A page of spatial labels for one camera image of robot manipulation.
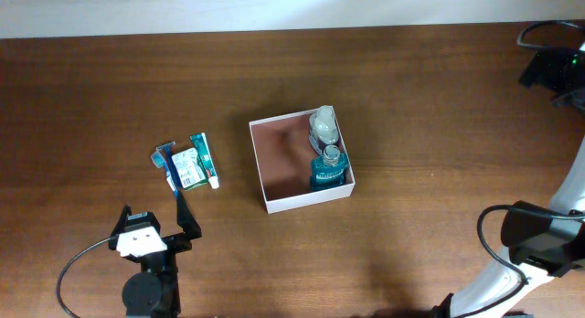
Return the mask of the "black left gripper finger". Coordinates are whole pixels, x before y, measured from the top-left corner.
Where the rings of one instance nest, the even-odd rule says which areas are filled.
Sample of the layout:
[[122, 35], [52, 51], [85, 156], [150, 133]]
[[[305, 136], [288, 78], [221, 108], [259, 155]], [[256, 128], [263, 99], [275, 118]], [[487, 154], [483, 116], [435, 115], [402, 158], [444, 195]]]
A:
[[176, 194], [176, 220], [177, 225], [183, 230], [188, 239], [199, 239], [202, 237], [202, 230], [191, 213], [183, 193]]
[[111, 233], [111, 237], [117, 237], [119, 234], [123, 233], [124, 229], [126, 228], [127, 225], [127, 221], [128, 221], [128, 217], [132, 214], [132, 209], [130, 206], [125, 205], [122, 208], [122, 212], [118, 218], [118, 221], [116, 222], [112, 233]]

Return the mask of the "blue white toothbrush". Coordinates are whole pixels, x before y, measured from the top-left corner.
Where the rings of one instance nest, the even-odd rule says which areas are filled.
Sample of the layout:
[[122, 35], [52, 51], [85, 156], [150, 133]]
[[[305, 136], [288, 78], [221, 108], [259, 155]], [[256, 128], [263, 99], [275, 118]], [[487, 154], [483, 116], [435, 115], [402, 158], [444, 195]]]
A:
[[174, 196], [178, 196], [178, 190], [176, 188], [171, 170], [168, 167], [168, 164], [163, 155], [159, 151], [156, 151], [151, 155], [151, 160], [156, 168], [165, 170], [165, 180], [172, 190]]

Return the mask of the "blue mouthwash bottle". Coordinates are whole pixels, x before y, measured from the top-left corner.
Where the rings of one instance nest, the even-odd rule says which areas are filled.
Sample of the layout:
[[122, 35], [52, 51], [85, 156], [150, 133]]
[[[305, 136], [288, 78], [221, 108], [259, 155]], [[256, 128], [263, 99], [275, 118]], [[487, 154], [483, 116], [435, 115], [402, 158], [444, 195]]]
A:
[[320, 156], [311, 162], [310, 187], [321, 191], [342, 186], [349, 167], [348, 157], [336, 145], [327, 145]]

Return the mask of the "clear sanitizer bottle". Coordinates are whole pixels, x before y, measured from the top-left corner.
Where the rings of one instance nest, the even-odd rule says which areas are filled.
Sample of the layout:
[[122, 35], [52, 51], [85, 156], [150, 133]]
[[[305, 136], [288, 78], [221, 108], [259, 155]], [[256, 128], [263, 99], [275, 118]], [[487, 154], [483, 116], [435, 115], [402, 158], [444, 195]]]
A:
[[332, 106], [321, 106], [309, 118], [309, 142], [318, 154], [328, 145], [338, 145], [340, 135]]

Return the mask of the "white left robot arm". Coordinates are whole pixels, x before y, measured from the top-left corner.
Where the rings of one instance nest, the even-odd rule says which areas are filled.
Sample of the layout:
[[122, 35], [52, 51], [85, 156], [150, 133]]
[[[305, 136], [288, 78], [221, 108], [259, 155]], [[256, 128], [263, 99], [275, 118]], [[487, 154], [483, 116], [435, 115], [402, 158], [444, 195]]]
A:
[[181, 313], [176, 256], [192, 249], [202, 230], [183, 194], [175, 194], [180, 233], [163, 237], [154, 213], [134, 214], [125, 206], [112, 230], [108, 247], [140, 265], [122, 288], [127, 317], [177, 317]]

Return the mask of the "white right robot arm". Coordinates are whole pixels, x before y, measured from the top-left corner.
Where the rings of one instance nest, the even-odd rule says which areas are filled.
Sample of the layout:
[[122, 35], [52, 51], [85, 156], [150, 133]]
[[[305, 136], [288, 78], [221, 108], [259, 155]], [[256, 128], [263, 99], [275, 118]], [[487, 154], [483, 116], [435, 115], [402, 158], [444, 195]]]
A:
[[[553, 89], [557, 105], [584, 110], [584, 43], [578, 49], [539, 48], [520, 83]], [[503, 247], [494, 251], [484, 236], [484, 220], [502, 210]], [[534, 317], [512, 311], [535, 288], [572, 270], [584, 271], [584, 137], [576, 158], [548, 208], [517, 201], [486, 208], [477, 220], [480, 243], [492, 257], [464, 289], [450, 293], [429, 317]]]

